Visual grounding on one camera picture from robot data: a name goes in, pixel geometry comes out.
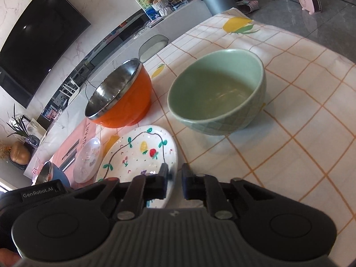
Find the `person's left hand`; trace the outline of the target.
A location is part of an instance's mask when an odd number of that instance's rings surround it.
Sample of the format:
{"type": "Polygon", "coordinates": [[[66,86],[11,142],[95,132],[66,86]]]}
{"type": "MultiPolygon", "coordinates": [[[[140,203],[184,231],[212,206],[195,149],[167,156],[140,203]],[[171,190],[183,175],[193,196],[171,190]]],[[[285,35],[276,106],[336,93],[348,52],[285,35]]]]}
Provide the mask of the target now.
{"type": "Polygon", "coordinates": [[[12,267],[21,259],[20,255],[8,249],[0,249],[0,262],[3,266],[12,267]]]}

